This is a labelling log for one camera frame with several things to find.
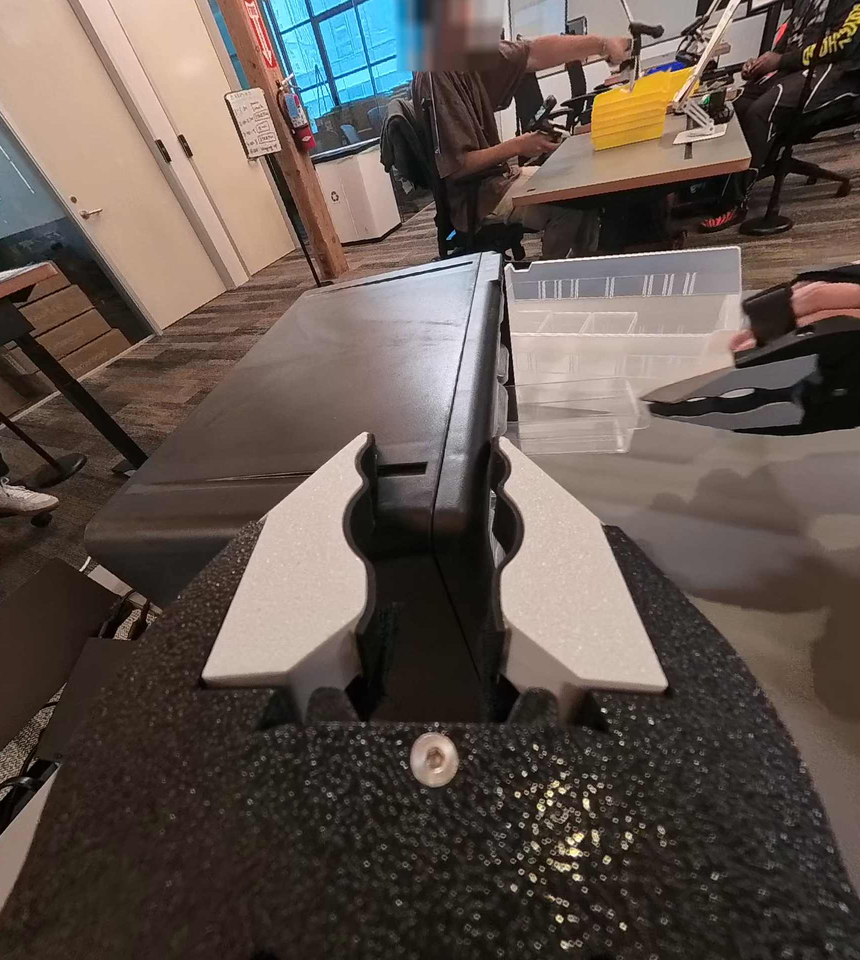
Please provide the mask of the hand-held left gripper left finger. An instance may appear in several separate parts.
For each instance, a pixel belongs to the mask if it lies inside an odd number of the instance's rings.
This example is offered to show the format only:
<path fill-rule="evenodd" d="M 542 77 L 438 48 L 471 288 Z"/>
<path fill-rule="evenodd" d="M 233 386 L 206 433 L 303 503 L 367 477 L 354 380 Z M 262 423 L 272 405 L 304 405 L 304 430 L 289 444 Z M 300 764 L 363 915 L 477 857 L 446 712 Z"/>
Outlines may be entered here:
<path fill-rule="evenodd" d="M 318 690 L 362 675 L 358 635 L 375 573 L 353 532 L 373 518 L 374 436 L 363 432 L 263 518 L 201 671 L 209 690 L 283 690 L 307 716 Z"/>

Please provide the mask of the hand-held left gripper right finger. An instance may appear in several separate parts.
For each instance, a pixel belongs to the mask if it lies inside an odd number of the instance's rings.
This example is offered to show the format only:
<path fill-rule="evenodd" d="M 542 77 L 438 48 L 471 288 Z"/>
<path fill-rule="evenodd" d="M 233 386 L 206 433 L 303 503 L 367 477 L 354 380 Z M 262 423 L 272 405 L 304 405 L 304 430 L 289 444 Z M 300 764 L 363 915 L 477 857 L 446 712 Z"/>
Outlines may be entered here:
<path fill-rule="evenodd" d="M 493 445 L 497 678 L 575 719 L 597 693 L 663 695 L 669 680 L 596 515 L 508 438 Z"/>

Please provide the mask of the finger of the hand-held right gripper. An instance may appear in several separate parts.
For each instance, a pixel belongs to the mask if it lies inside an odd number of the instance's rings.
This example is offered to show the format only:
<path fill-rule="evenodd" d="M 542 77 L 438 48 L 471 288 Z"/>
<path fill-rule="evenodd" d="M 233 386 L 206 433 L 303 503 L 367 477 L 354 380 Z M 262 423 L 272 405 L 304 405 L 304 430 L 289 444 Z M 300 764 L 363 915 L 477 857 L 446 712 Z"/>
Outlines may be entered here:
<path fill-rule="evenodd" d="M 648 404 L 679 404 L 716 400 L 731 393 L 775 391 L 793 387 L 818 368 L 815 354 L 767 362 L 757 366 L 726 366 L 670 383 L 640 395 Z"/>
<path fill-rule="evenodd" d="M 722 429 L 731 432 L 768 431 L 800 426 L 804 411 L 793 402 L 772 402 L 747 406 L 741 400 L 736 406 L 725 406 L 709 400 L 688 403 L 650 402 L 650 413 L 657 418 L 691 426 Z"/>

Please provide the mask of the large clear plastic bin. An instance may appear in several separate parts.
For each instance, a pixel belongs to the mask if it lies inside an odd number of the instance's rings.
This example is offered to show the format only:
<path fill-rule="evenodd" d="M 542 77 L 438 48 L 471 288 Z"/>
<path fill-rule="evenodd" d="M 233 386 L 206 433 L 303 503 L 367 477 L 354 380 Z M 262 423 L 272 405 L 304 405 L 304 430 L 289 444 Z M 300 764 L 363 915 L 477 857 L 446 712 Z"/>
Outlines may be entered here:
<path fill-rule="evenodd" d="M 517 383 L 626 378 L 639 396 L 722 368 L 743 323 L 741 249 L 535 261 L 505 268 Z M 584 336 L 594 311 L 637 311 L 633 334 Z"/>

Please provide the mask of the black drawer cabinet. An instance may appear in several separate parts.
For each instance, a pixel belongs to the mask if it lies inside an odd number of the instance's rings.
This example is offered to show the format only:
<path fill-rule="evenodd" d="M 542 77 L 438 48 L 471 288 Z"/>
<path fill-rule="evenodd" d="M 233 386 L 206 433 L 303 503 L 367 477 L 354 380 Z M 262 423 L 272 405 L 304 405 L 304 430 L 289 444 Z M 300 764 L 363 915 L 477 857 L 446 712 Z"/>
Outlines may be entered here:
<path fill-rule="evenodd" d="M 375 623 L 365 718 L 484 722 L 503 258 L 451 258 L 303 294 L 90 521 L 93 560 L 160 607 L 245 524 L 374 438 Z"/>

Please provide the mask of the white recycling cabinet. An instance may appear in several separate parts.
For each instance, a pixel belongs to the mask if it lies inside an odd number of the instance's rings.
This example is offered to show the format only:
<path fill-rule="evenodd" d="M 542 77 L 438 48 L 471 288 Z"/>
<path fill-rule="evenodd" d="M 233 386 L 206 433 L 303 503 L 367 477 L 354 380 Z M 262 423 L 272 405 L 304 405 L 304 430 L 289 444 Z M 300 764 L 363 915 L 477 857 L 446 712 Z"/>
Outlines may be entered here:
<path fill-rule="evenodd" d="M 316 154 L 313 162 L 341 245 L 379 242 L 399 229 L 402 218 L 378 138 Z"/>

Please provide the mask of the person's right hand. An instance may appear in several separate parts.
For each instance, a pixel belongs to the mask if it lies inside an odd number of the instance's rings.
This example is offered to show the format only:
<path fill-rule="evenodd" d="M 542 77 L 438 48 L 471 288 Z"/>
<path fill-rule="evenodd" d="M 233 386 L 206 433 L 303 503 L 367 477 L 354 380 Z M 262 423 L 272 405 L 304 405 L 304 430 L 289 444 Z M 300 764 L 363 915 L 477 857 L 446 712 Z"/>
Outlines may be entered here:
<path fill-rule="evenodd" d="M 748 324 L 731 338 L 733 354 L 766 346 L 824 319 L 860 320 L 860 285 L 826 280 L 779 284 L 748 296 L 743 309 Z"/>

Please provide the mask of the wood-edged work table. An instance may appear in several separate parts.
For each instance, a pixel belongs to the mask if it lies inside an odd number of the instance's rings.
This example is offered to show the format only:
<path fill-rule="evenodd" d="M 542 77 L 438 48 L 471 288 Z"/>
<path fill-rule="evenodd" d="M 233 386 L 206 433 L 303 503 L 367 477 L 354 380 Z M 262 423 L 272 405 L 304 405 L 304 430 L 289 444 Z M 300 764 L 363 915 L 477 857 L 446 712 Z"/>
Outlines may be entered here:
<path fill-rule="evenodd" d="M 516 209 L 602 197 L 629 190 L 675 186 L 748 169 L 750 151 L 736 120 L 721 135 L 676 143 L 688 128 L 670 115 L 660 138 L 596 150 L 588 133 L 566 139 L 509 197 Z"/>

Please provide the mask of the dark brown labelled box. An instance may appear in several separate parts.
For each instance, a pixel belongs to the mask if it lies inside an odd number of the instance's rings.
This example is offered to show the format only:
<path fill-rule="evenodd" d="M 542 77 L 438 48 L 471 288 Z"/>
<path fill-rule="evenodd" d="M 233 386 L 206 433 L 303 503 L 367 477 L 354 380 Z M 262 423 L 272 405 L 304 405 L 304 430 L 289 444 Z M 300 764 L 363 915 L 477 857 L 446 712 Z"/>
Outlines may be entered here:
<path fill-rule="evenodd" d="M 61 765 L 77 732 L 161 610 L 49 560 L 0 605 L 0 753 L 56 694 L 35 762 Z"/>

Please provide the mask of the dark jacket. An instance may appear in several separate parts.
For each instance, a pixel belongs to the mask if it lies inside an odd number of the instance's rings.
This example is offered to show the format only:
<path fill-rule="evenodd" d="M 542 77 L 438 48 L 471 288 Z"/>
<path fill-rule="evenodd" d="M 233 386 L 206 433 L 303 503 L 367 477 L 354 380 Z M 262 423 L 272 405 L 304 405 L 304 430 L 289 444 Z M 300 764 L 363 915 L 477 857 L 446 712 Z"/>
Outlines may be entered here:
<path fill-rule="evenodd" d="M 412 100 L 394 97 L 387 104 L 380 135 L 380 162 L 402 182 L 432 190 L 434 173 Z"/>

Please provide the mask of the white sign on stand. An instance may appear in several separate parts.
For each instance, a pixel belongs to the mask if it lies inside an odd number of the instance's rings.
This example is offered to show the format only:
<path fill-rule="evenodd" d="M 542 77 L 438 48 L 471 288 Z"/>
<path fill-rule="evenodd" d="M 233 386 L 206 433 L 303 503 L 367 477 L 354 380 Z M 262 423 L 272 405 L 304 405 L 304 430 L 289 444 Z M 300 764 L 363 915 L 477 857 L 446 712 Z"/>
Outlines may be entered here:
<path fill-rule="evenodd" d="M 276 160 L 276 155 L 281 150 L 281 142 L 270 116 L 264 90 L 258 87 L 242 89 L 227 93 L 224 100 L 247 158 L 266 168 L 275 194 L 289 221 L 291 233 L 302 251 L 316 287 L 322 287 L 324 282 L 309 249 L 306 231 L 282 169 Z"/>

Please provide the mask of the red fire extinguisher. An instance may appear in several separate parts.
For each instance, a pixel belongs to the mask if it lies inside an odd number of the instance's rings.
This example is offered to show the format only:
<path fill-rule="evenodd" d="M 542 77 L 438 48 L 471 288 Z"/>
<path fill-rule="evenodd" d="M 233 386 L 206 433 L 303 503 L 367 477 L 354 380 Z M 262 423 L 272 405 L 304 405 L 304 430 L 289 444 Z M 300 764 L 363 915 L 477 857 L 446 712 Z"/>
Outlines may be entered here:
<path fill-rule="evenodd" d="M 280 78 L 277 82 L 277 102 L 296 146 L 304 154 L 311 154 L 316 149 L 316 138 L 311 119 L 294 82 L 294 74 Z"/>

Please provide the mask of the red arrow sign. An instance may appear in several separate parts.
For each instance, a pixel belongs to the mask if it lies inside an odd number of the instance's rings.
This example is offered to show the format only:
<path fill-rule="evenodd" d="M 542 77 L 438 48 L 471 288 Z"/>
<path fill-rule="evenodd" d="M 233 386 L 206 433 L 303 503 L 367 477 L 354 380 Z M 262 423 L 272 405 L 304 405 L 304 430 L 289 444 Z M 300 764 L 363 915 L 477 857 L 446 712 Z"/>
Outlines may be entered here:
<path fill-rule="evenodd" d="M 254 42 L 260 51 L 264 64 L 270 70 L 277 69 L 275 52 L 259 3 L 244 1 L 243 5 L 250 29 L 253 32 Z"/>

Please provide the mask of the white angled frame stand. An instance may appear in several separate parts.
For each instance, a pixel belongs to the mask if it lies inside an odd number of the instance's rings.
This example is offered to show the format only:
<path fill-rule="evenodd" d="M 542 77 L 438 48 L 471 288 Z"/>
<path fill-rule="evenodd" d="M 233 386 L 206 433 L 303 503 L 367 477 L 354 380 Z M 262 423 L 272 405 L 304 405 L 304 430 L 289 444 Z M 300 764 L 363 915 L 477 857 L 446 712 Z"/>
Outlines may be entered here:
<path fill-rule="evenodd" d="M 698 92 L 702 75 L 721 54 L 726 31 L 742 4 L 742 1 L 712 2 L 706 14 L 695 22 L 694 28 L 683 32 L 686 40 L 696 43 L 699 56 L 667 108 L 668 114 L 681 116 L 686 121 L 686 128 L 676 143 L 695 143 L 718 136 L 717 125 L 701 105 Z"/>

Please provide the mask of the wooden support post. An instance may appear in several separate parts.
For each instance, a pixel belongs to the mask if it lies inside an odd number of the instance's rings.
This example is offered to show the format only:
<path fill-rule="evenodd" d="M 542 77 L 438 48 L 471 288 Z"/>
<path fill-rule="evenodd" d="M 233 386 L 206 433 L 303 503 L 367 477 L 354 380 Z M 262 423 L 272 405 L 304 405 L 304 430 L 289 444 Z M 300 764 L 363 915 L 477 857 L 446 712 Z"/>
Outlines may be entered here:
<path fill-rule="evenodd" d="M 285 76 L 274 43 L 270 37 L 277 61 L 277 69 L 270 70 L 264 64 L 254 42 L 243 1 L 219 1 L 217 4 L 245 78 L 252 88 L 264 90 L 266 94 L 270 116 L 281 142 L 278 162 L 306 231 L 316 268 L 324 283 L 338 281 L 348 273 L 348 262 L 314 165 L 309 155 L 296 146 L 287 122 L 281 115 L 277 102 L 277 82 Z"/>

